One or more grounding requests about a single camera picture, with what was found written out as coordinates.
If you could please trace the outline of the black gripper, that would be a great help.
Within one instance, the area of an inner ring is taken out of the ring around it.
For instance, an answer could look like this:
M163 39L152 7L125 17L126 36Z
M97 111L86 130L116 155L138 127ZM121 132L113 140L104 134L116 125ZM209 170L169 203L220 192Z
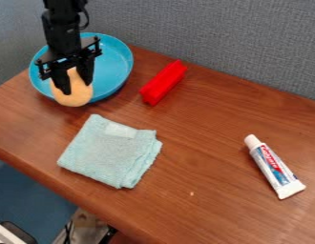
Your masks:
M51 78L54 87L70 95L66 71L75 68L85 85L92 83L93 60L101 54L100 38L79 37L79 15L74 8L47 8L41 23L47 50L35 60L38 76Z

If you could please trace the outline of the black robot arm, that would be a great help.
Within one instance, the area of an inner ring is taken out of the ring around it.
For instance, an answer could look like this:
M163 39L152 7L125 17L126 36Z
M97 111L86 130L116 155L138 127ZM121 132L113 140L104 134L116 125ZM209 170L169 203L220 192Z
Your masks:
M41 23L46 52L37 58L41 80L51 79L63 95L70 95L70 82L66 71L77 70L83 84L92 83L93 62L101 54L100 38L79 37L79 30L89 25L85 10L88 0L42 0L45 11Z

